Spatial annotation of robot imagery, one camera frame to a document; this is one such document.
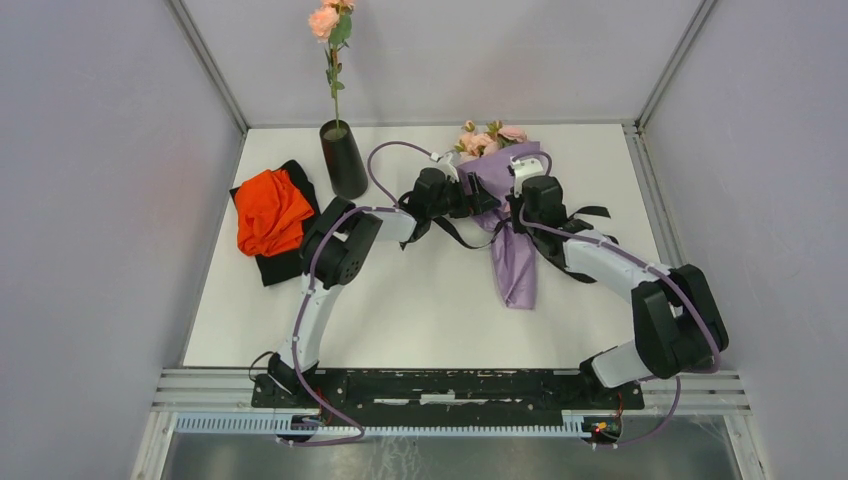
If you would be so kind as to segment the purple paper flower bouquet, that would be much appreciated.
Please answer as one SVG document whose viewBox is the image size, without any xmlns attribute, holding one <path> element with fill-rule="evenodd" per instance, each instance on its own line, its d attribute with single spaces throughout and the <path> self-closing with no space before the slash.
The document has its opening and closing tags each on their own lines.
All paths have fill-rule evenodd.
<svg viewBox="0 0 848 480">
<path fill-rule="evenodd" d="M 457 169 L 474 173 L 483 189 L 501 202 L 496 209 L 474 217 L 476 224 L 493 234 L 490 245 L 495 283 L 506 307 L 532 310 L 536 305 L 536 254 L 531 240 L 513 231 L 506 196 L 514 185 L 511 160 L 540 149 L 524 130 L 493 121 L 478 128 L 472 121 L 461 127 L 454 149 L 460 155 Z"/>
</svg>

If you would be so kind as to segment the black ribbon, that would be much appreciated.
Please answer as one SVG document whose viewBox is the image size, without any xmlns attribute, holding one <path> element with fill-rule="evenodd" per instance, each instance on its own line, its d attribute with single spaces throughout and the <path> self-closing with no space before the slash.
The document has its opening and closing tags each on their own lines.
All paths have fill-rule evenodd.
<svg viewBox="0 0 848 480">
<path fill-rule="evenodd" d="M 488 249 L 490 251 L 499 282 L 517 284 L 524 273 L 531 272 L 535 268 L 535 256 L 539 253 L 528 237 L 513 230 L 510 213 L 496 209 L 482 215 L 461 218 L 460 222 L 474 223 L 476 229 L 481 232 L 474 234 L 472 240 L 468 242 L 462 237 L 462 232 L 451 222 L 461 237 L 472 246 L 469 250 Z M 570 240 L 565 246 L 566 265 L 553 266 L 581 283 L 595 283 L 596 278 L 590 276 L 587 270 L 579 268 L 575 260 L 567 258 L 566 250 L 576 246 L 579 239 L 590 238 L 593 242 L 604 240 L 612 245 L 618 245 L 618 240 L 613 236 L 602 235 L 594 228 L 579 234 L 565 233 L 567 234 L 565 238 Z"/>
</svg>

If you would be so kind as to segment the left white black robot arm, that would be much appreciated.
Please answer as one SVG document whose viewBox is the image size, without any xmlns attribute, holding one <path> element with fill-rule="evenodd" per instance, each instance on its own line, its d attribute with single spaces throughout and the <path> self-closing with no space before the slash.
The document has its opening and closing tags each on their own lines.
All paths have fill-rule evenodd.
<svg viewBox="0 0 848 480">
<path fill-rule="evenodd" d="M 435 224 L 473 250 L 450 220 L 493 212 L 502 205 L 476 174 L 447 174 L 430 167 L 420 172 L 413 188 L 392 207 L 358 207 L 335 198 L 307 232 L 300 250 L 301 305 L 292 332 L 271 355 L 267 367 L 278 397 L 295 408 L 312 399 L 314 381 L 309 374 L 319 364 L 332 309 L 344 286 L 360 273 L 376 242 L 405 247 L 420 240 Z"/>
</svg>

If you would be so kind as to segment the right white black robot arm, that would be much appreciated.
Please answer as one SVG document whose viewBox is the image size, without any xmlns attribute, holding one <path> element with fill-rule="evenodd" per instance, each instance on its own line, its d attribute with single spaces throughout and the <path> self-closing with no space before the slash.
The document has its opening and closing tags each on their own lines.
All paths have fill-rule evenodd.
<svg viewBox="0 0 848 480">
<path fill-rule="evenodd" d="M 568 214 L 552 176 L 516 182 L 507 199 L 517 230 L 545 260 L 575 280 L 602 284 L 631 307 L 632 340 L 580 365 L 577 392 L 585 405 L 606 406 L 630 382 L 718 371 L 729 337 L 699 268 L 654 264 L 628 252 Z"/>
</svg>

